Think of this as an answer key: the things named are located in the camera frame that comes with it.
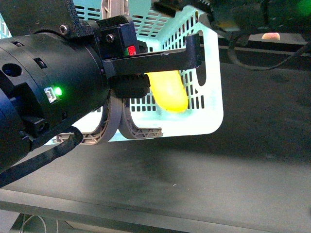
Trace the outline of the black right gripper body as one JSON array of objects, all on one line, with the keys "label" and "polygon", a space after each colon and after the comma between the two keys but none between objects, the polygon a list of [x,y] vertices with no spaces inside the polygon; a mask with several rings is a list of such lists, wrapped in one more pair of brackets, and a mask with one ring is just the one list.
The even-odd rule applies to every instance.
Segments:
[{"label": "black right gripper body", "polygon": [[149,72],[186,70],[202,63],[200,36],[185,38],[185,48],[141,53],[134,22],[128,15],[98,20],[99,49],[108,85],[117,98],[142,98]]}]

